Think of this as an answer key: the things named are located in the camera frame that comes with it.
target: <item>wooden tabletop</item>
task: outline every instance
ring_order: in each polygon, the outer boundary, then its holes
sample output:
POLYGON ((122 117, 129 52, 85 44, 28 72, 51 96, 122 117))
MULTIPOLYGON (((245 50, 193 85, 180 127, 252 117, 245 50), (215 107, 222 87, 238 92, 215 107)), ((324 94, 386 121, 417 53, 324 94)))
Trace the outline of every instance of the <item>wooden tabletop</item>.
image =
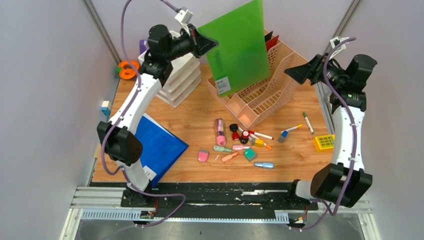
MULTIPOLYGON (((257 158, 252 162, 246 160, 240 152, 236 158, 223 163, 225 154, 213 151, 215 132, 213 122, 222 118, 226 126, 236 121, 210 95, 206 81, 212 76, 207 64, 200 65, 201 83, 176 108, 171 107, 155 97, 146 112, 159 124, 185 141, 189 147, 160 180, 161 182, 290 182, 294 179, 310 180, 314 174, 331 161, 332 151, 317 152, 313 137, 327 135, 327 127, 321 112, 315 89, 309 84, 300 85, 293 99, 277 112, 254 127, 254 131, 270 135, 274 140, 263 140, 272 150, 265 147, 254 147, 257 158), (306 112, 315 134, 311 134, 302 112, 306 112), (284 143, 277 141, 279 132, 290 127, 303 124, 302 128, 291 131, 284 143), (197 160, 200 149, 209 150, 206 163, 197 160), (274 163, 274 169, 253 166, 253 162, 274 163)), ((121 107, 127 98, 134 81, 119 82, 112 115, 121 107)), ((227 131, 227 146, 231 148, 233 141, 227 131)), ((115 170, 115 162, 106 158, 106 164, 115 170)), ((122 173, 108 175, 101 159, 98 158, 92 178, 93 182, 125 182, 122 173)))

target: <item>pink highlighter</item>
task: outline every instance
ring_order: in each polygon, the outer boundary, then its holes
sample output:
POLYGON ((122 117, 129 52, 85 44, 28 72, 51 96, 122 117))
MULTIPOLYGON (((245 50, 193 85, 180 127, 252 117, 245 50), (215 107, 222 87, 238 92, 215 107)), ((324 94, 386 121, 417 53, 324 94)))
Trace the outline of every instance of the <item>pink highlighter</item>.
POLYGON ((224 120, 222 118, 215 119, 216 144, 219 146, 225 146, 225 144, 227 144, 227 139, 224 135, 224 129, 224 120))

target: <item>green marker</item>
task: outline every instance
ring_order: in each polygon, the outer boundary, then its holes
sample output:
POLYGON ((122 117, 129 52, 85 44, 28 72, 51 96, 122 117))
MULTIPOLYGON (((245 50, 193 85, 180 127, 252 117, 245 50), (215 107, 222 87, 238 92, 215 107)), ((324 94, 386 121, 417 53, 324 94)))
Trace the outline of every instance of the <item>green marker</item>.
POLYGON ((310 133, 314 134, 314 130, 312 129, 311 123, 309 122, 308 116, 306 115, 306 112, 303 112, 303 117, 305 118, 306 124, 309 127, 310 133))

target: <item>pink eraser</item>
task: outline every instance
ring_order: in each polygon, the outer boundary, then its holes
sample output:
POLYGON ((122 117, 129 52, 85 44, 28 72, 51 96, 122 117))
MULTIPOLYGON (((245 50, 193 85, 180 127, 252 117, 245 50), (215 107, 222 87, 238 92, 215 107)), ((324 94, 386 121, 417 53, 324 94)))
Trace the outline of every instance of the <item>pink eraser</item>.
POLYGON ((199 150, 199 154, 197 155, 197 159, 202 162, 206 163, 209 157, 209 152, 206 150, 199 150))
POLYGON ((216 137, 216 144, 218 144, 219 146, 225 146, 225 144, 227 144, 227 139, 225 136, 223 135, 219 135, 216 137))

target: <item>black cap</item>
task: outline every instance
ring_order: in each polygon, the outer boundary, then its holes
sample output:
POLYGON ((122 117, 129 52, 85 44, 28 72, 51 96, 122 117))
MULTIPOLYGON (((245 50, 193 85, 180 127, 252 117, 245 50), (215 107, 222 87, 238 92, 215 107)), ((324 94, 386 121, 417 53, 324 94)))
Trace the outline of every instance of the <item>black cap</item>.
POLYGON ((237 130, 239 130, 239 126, 237 125, 237 123, 233 123, 229 126, 229 129, 231 130, 231 132, 237 132, 237 130))

